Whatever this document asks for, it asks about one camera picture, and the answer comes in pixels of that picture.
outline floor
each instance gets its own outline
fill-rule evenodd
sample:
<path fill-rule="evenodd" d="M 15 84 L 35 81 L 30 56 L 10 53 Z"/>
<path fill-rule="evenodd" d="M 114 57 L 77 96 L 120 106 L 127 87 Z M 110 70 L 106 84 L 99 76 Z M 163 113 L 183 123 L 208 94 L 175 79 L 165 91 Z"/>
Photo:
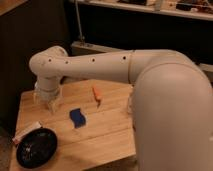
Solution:
<path fill-rule="evenodd" d="M 0 128 L 0 170 L 9 170 L 12 143 L 10 136 Z"/>

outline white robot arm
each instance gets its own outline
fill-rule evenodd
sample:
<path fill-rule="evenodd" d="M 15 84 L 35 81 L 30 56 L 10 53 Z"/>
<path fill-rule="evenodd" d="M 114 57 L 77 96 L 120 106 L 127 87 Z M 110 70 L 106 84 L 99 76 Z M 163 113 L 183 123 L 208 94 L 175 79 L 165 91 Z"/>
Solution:
<path fill-rule="evenodd" d="M 34 55 L 30 68 L 44 100 L 59 93 L 60 77 L 134 84 L 133 127 L 141 171 L 213 170 L 213 94 L 185 55 L 136 50 L 68 58 L 61 47 Z"/>

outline wall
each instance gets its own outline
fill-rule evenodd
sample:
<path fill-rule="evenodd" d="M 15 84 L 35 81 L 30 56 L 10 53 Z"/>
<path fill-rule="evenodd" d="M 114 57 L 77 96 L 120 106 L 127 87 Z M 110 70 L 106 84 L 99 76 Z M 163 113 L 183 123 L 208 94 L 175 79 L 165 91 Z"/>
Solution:
<path fill-rule="evenodd" d="M 14 133 L 20 94 L 33 89 L 30 57 L 53 45 L 69 49 L 63 0 L 29 0 L 0 16 L 0 126 Z"/>

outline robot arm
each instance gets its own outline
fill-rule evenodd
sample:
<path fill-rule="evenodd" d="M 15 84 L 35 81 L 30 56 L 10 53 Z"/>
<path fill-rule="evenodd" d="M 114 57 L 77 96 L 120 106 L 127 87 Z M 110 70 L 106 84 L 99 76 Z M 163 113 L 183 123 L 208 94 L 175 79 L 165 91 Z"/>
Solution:
<path fill-rule="evenodd" d="M 136 50 L 68 58 L 61 47 L 34 55 L 30 68 L 44 100 L 61 76 L 134 84 L 133 126 L 139 170 L 213 170 L 213 95 L 206 76 L 185 55 Z"/>

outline black bowl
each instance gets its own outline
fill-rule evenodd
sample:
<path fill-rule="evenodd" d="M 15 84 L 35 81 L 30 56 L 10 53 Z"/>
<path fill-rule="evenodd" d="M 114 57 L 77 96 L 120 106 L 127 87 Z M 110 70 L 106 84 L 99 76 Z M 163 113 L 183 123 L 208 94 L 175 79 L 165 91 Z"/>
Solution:
<path fill-rule="evenodd" d="M 57 148 L 57 137 L 47 128 L 36 129 L 27 134 L 19 143 L 16 157 L 19 164 L 32 169 L 46 163 Z"/>

